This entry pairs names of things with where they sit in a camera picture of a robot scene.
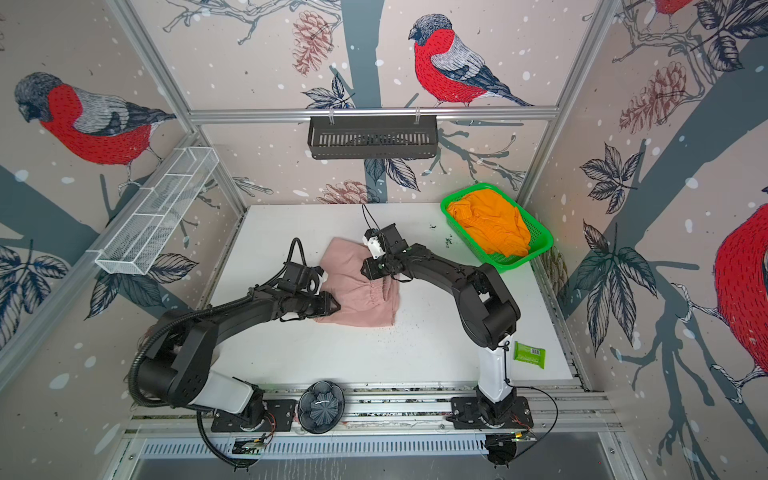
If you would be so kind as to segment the pink shorts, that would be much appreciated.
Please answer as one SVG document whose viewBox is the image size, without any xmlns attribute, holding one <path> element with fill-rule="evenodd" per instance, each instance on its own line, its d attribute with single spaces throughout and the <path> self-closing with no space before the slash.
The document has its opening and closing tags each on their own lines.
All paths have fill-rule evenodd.
<svg viewBox="0 0 768 480">
<path fill-rule="evenodd" d="M 384 277 L 369 280 L 361 274 L 369 250 L 358 243 L 333 238 L 320 260 L 328 275 L 321 290 L 329 292 L 341 308 L 316 319 L 317 323 L 360 328 L 387 328 L 395 323 L 400 304 L 400 283 Z"/>
</svg>

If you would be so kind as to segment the orange shorts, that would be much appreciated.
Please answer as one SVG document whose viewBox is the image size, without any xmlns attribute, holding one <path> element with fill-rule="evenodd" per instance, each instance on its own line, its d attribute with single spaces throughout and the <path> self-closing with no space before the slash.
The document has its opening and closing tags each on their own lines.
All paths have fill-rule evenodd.
<svg viewBox="0 0 768 480">
<path fill-rule="evenodd" d="M 488 255 L 524 257 L 531 233 L 520 210 L 490 189 L 476 190 L 447 207 L 449 215 Z"/>
</svg>

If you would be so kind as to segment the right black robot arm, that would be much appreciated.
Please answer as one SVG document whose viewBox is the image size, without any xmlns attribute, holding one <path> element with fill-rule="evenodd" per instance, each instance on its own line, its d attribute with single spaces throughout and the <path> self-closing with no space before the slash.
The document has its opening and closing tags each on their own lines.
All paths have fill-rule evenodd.
<svg viewBox="0 0 768 480">
<path fill-rule="evenodd" d="M 455 420 L 470 426 L 528 428 L 526 406 L 509 378 L 506 360 L 521 310 L 499 272 L 487 263 L 460 264 L 424 245 L 410 245 L 394 224 L 368 229 L 364 244 L 371 254 L 361 267 L 365 278 L 397 280 L 403 275 L 407 281 L 425 281 L 453 297 L 464 332 L 478 347 L 479 359 L 475 387 L 479 419 L 464 421 L 456 414 Z"/>
</svg>

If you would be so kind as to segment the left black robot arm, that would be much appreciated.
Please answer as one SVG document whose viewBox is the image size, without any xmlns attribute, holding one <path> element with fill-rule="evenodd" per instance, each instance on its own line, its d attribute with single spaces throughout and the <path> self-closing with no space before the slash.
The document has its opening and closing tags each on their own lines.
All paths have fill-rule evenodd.
<svg viewBox="0 0 768 480">
<path fill-rule="evenodd" d="M 273 278 L 240 299 L 203 310 L 164 314 L 148 331 L 127 374 L 133 401 L 147 408 L 226 413 L 246 429 L 269 418 L 263 391 L 211 370 L 219 344 L 272 321 L 301 321 L 341 310 L 320 289 L 322 269 L 286 263 Z"/>
</svg>

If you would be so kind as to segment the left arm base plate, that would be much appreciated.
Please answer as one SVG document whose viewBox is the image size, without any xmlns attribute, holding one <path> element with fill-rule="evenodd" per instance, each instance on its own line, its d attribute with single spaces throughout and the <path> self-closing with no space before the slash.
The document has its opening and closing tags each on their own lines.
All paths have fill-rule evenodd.
<svg viewBox="0 0 768 480">
<path fill-rule="evenodd" d="M 217 410 L 211 425 L 214 433 L 289 432 L 297 401 L 290 399 L 251 402 L 242 413 Z"/>
</svg>

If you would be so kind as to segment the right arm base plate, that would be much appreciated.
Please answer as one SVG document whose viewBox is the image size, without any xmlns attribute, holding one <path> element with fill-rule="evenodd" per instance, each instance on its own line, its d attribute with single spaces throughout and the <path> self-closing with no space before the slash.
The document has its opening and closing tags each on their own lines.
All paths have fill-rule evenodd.
<svg viewBox="0 0 768 480">
<path fill-rule="evenodd" d="M 534 426 L 528 400 L 509 395 L 500 402 L 491 402 L 484 395 L 453 397 L 446 420 L 457 430 L 523 429 Z"/>
</svg>

